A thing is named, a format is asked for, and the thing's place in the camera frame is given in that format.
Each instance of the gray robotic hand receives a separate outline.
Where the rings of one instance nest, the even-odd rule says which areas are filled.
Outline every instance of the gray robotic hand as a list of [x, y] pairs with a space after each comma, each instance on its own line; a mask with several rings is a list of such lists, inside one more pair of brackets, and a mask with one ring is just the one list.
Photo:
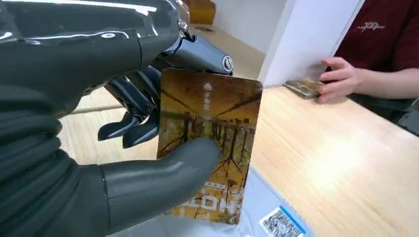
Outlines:
[[188, 16], [179, 0], [0, 0], [0, 236], [103, 237], [204, 184], [221, 156], [210, 139], [161, 160], [79, 165], [57, 138], [59, 119], [104, 86], [126, 114], [98, 139], [146, 142], [162, 69], [230, 75], [231, 57], [191, 35]]

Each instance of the red shirt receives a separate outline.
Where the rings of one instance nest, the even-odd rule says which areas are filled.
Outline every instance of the red shirt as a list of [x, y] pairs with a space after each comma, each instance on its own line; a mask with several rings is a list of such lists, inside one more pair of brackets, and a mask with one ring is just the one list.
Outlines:
[[336, 56], [356, 68], [419, 68], [419, 0], [365, 0]]

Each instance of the sticker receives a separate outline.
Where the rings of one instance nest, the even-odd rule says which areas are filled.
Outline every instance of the sticker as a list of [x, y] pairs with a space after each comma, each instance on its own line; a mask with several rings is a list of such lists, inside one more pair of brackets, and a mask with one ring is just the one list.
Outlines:
[[280, 206], [263, 217], [259, 224], [270, 237], [303, 237], [305, 230]]

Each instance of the white wall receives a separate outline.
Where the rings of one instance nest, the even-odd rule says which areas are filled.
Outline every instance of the white wall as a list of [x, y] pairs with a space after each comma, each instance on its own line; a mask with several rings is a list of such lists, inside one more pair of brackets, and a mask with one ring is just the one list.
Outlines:
[[211, 0], [213, 25], [266, 53], [286, 0]]

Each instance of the card with tree image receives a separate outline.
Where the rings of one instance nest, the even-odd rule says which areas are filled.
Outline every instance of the card with tree image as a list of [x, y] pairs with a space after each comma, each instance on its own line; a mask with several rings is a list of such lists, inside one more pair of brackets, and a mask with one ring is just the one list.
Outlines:
[[161, 80], [158, 158], [197, 137], [222, 158], [194, 197], [168, 213], [238, 224], [262, 97], [257, 80], [166, 70]]

